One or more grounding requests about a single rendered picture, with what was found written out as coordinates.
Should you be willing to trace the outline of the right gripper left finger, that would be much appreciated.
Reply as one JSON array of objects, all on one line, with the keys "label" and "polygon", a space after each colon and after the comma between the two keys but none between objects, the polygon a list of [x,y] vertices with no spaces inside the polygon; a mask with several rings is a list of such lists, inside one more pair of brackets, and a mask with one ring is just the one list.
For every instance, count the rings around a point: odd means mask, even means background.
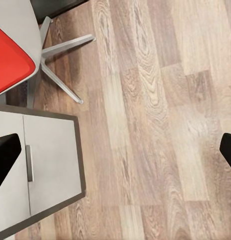
[{"label": "right gripper left finger", "polygon": [[17,133],[0,137],[0,186],[21,152],[21,140]]}]

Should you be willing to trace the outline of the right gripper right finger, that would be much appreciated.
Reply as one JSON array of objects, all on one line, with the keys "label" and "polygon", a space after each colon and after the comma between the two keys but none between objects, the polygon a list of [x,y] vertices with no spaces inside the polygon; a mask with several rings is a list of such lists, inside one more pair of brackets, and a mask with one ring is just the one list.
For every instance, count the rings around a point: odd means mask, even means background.
[{"label": "right gripper right finger", "polygon": [[226,132],[223,134],[220,142],[219,150],[231,167],[231,134],[230,133]]}]

